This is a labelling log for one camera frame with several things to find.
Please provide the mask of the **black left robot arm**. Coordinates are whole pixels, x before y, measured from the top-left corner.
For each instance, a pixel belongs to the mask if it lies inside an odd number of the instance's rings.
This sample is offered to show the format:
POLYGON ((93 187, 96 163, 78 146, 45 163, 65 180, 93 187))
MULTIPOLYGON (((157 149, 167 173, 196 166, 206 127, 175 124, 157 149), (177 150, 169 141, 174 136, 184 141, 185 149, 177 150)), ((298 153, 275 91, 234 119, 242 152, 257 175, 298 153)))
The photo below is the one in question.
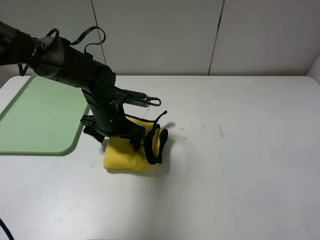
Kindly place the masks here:
POLYGON ((92 112, 80 120, 83 132, 100 143, 106 137, 127 139, 138 151, 146 130, 127 119, 123 105, 137 100, 140 94, 116 87, 116 74, 110 67, 72 45, 59 36, 56 28, 38 39, 3 22, 0 24, 2 64, 17 64, 21 75, 26 72, 22 67, 25 65, 40 77, 80 88, 92 112))

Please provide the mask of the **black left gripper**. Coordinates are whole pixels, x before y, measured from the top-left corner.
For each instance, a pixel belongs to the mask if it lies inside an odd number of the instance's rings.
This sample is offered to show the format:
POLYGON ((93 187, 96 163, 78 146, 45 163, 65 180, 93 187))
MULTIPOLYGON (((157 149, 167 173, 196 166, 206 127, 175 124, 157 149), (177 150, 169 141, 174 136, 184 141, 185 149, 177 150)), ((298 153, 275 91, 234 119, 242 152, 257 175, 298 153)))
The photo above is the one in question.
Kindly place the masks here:
POLYGON ((120 137, 129 139, 135 151, 144 144, 146 130, 126 118, 122 102, 117 96, 118 90, 108 87, 82 90, 92 115, 84 115, 80 122, 85 126, 84 132, 99 142, 103 137, 120 137))

